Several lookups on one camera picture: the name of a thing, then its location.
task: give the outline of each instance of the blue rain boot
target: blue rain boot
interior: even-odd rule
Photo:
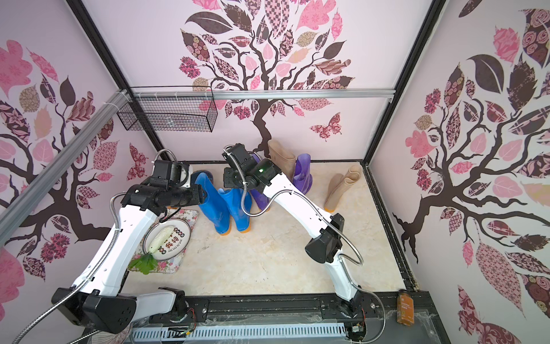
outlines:
[[[246,233],[250,230],[250,218],[240,207],[240,199],[243,196],[242,189],[218,189],[219,195],[226,201],[229,213],[233,216],[237,230],[241,233]],[[244,206],[247,212],[252,208],[252,197],[247,193],[244,199]]]
[[[311,156],[309,154],[300,154],[296,159],[296,168],[294,169],[294,178],[292,183],[296,189],[304,195],[311,189],[313,176],[310,172]]]
[[[195,184],[202,186],[203,190],[207,193],[205,202],[199,205],[199,208],[214,223],[218,234],[223,236],[229,234],[231,230],[229,209],[227,209],[226,202],[218,194],[214,185],[212,185],[208,175],[204,172],[200,173],[197,176]]]

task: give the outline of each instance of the marble floor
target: marble floor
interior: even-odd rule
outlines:
[[[307,196],[322,208],[332,176],[345,174],[352,164],[313,163],[313,186]],[[193,168],[211,171],[214,186],[220,188],[226,166]],[[255,204],[252,211],[258,212]],[[344,233],[365,259],[361,267],[348,263],[355,281],[372,291],[403,289],[401,274],[363,176],[344,194],[336,212],[344,216]],[[130,272],[122,292],[154,292],[164,286],[184,290],[190,296],[334,292],[325,268],[304,250],[309,235],[281,206],[273,203],[268,212],[251,221],[248,233],[239,233],[232,224],[231,233],[220,236],[200,212],[180,269],[174,274]],[[345,243],[344,252],[353,256]]]

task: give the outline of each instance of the wire basket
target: wire basket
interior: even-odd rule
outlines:
[[[173,130],[212,132],[218,111],[211,89],[202,96],[138,95],[135,104],[126,103],[117,112],[126,130]]]

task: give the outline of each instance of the pink wall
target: pink wall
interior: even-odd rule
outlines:
[[[0,23],[4,211],[117,87],[63,1],[8,2]],[[0,342],[11,342],[82,272],[112,226],[110,197],[144,178],[152,157],[146,135],[126,132],[114,117],[2,245]],[[82,330],[56,311],[23,342],[68,342]]]
[[[371,164],[453,343],[548,342],[549,24],[451,1]]]

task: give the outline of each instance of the plate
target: plate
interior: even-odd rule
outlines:
[[[143,240],[143,251],[147,253],[148,247],[151,245],[153,239],[163,230],[166,226],[174,226],[174,231],[168,239],[162,244],[162,246],[153,253],[153,258],[157,261],[165,261],[170,258],[174,258],[180,254],[191,236],[191,228],[188,223],[180,219],[170,219],[163,223],[158,223],[153,227]]]

